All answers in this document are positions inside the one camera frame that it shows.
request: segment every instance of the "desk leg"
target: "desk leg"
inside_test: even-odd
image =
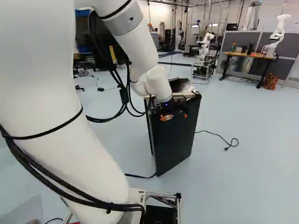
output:
[[[261,77],[261,80],[258,82],[258,84],[256,86],[257,89],[261,88],[261,86],[263,85],[263,80],[265,79],[267,70],[268,70],[268,68],[269,68],[269,66],[270,66],[270,64],[272,62],[272,60],[270,60],[270,59],[268,59],[267,61],[268,61],[268,63],[267,63],[267,66],[266,66],[265,70],[263,71],[263,75]]]
[[[225,65],[224,65],[224,70],[223,70],[223,74],[222,74],[222,77],[219,79],[220,81],[225,79],[228,75],[226,74],[227,70],[228,70],[228,67],[229,67],[229,60],[232,56],[228,55],[227,58],[226,58],[226,62],[225,62]]]

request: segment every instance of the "table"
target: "table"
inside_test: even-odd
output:
[[[146,120],[149,132],[149,143],[155,157],[157,176],[161,176],[191,155],[195,128],[199,113],[201,95],[190,91],[173,93],[174,100],[191,98],[187,103],[188,117],[179,110],[172,114],[174,119],[162,122],[159,113],[148,110]],[[144,97],[147,108],[150,97]]]
[[[228,74],[226,74],[228,67],[229,67],[229,60],[231,57],[235,56],[235,57],[254,57],[254,58],[260,58],[260,59],[266,59],[267,60],[267,65],[266,68],[262,74],[261,80],[258,82],[256,88],[259,89],[261,88],[261,86],[263,85],[263,80],[265,78],[266,72],[271,64],[272,61],[275,61],[277,59],[277,57],[265,57],[265,54],[260,53],[260,52],[252,52],[251,55],[247,55],[247,53],[242,53],[242,52],[224,52],[224,54],[227,56],[226,58],[226,62],[224,65],[224,70],[223,70],[223,74],[222,77],[219,79],[220,81],[225,79]]]

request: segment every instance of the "black strap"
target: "black strap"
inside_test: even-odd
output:
[[[121,10],[123,10],[132,0],[128,0],[125,2],[125,4],[123,4],[121,7],[119,7],[117,10],[115,10],[114,12],[108,14],[108,15],[105,15],[105,16],[99,16],[100,19],[102,20],[105,20],[105,19],[108,19],[116,14],[118,14]]]
[[[15,136],[10,136],[9,134],[7,133],[2,133],[2,136],[4,138],[7,138],[7,139],[16,139],[16,140],[28,140],[28,139],[35,139],[35,138],[38,138],[38,137],[42,137],[44,135],[47,135],[47,134],[50,134],[50,133],[53,133],[65,126],[67,126],[68,124],[70,124],[71,122],[73,122],[77,117],[79,117],[81,115],[83,111],[83,107],[81,107],[81,110],[79,111],[79,113],[77,113],[73,118],[71,118],[70,120],[66,121],[65,123],[57,126],[57,127],[54,127],[48,131],[45,131],[45,132],[42,132],[42,133],[39,133],[39,134],[34,134],[34,135],[30,135],[30,136],[25,136],[25,137],[15,137]]]
[[[130,82],[132,82],[132,83],[137,83],[139,81],[139,79],[137,79],[137,81],[136,82],[133,82],[131,79],[130,79]]]

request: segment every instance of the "white robot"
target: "white robot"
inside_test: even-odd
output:
[[[75,4],[73,0],[2,1],[0,124],[11,136],[43,133],[81,110],[72,75],[74,9],[86,6],[95,9],[130,58],[132,89],[139,96],[154,94],[160,102],[172,98],[137,0],[78,0]],[[84,113],[55,132],[15,142],[48,171],[97,199],[136,202],[124,173]],[[124,216],[124,212],[108,214],[105,209],[64,200],[83,224],[116,224]]]
[[[193,78],[204,78],[208,79],[212,75],[212,66],[215,63],[214,59],[207,59],[210,53],[210,41],[214,38],[214,35],[211,33],[206,33],[204,39],[200,42],[199,46],[199,55],[196,56],[196,61],[192,65],[192,76]]]
[[[197,43],[200,43],[201,46],[199,47],[199,55],[196,56],[200,60],[204,61],[206,56],[209,54],[209,47],[210,47],[210,41],[214,39],[214,35],[211,33],[206,33],[204,39],[202,41],[199,41]]]
[[[283,41],[285,37],[285,21],[291,19],[291,15],[283,14],[277,17],[278,25],[275,32],[270,36],[270,40],[274,43],[263,46],[262,53],[266,54],[266,57],[273,57],[276,47]]]

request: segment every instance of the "floor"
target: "floor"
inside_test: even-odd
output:
[[[182,54],[161,58],[171,60],[192,63],[194,58]],[[169,78],[191,76],[190,67],[162,66],[166,74],[171,71]],[[116,86],[107,72],[91,73],[100,79],[100,87]],[[120,74],[125,79],[126,71]],[[282,86],[275,91],[257,90],[254,84],[230,78],[219,81],[219,77],[215,74],[207,85],[195,84],[202,94],[197,130],[216,132],[226,140],[238,138],[240,145],[225,152],[226,144],[217,136],[196,134],[190,158],[159,178],[128,178],[130,186],[181,192],[184,224],[297,224],[299,90]],[[85,88],[78,95],[86,114],[105,118],[119,110],[117,89],[99,92],[93,77],[80,77],[75,82]],[[142,98],[132,97],[142,110]],[[125,113],[91,126],[124,172],[145,176],[155,172],[145,117]],[[0,179],[0,216],[36,195],[41,195],[44,221],[65,215],[67,210],[59,197],[20,167],[2,139]]]

